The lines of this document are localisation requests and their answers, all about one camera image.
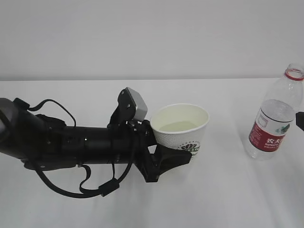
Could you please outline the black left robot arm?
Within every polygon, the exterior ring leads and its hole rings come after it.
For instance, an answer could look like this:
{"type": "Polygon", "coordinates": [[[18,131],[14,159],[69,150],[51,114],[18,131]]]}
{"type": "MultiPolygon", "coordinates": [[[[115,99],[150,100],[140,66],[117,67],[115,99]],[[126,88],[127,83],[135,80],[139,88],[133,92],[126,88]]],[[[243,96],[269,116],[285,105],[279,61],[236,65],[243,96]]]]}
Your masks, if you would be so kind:
{"type": "Polygon", "coordinates": [[[0,100],[0,109],[21,140],[0,128],[0,151],[21,160],[32,169],[30,155],[43,171],[73,168],[83,164],[123,164],[132,162],[146,182],[175,167],[188,164],[191,153],[156,142],[149,121],[110,124],[106,128],[67,126],[64,121],[34,115],[21,100],[0,100]]]}

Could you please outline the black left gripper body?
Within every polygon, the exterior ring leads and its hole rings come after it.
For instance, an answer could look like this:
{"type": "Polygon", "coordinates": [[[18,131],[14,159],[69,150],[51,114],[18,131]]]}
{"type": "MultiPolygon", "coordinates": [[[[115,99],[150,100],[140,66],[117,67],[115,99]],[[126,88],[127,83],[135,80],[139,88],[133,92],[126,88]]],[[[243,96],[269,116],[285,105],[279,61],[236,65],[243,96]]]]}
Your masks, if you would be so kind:
{"type": "Polygon", "coordinates": [[[133,158],[132,163],[146,182],[157,182],[160,177],[159,165],[148,149],[156,144],[148,120],[110,124],[106,128],[64,128],[64,155],[77,164],[123,164],[133,158]]]}

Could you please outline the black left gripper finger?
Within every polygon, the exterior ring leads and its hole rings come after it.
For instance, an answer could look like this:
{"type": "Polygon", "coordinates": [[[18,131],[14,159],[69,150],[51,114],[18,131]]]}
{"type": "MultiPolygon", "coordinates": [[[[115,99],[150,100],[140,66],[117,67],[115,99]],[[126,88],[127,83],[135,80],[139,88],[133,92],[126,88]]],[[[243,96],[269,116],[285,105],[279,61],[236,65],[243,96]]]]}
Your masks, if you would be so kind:
{"type": "Polygon", "coordinates": [[[156,168],[160,175],[176,167],[188,164],[192,154],[185,150],[176,150],[158,144],[154,152],[156,168]]]}

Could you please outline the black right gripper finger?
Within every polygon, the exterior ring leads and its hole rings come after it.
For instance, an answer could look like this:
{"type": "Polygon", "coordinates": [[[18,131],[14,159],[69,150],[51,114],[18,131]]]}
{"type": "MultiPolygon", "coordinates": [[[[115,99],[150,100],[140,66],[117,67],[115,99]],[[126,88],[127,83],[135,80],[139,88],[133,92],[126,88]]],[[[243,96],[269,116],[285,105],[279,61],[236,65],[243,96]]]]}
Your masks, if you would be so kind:
{"type": "Polygon", "coordinates": [[[304,131],[304,112],[297,112],[296,113],[296,121],[295,124],[299,127],[302,131],[304,131]]]}

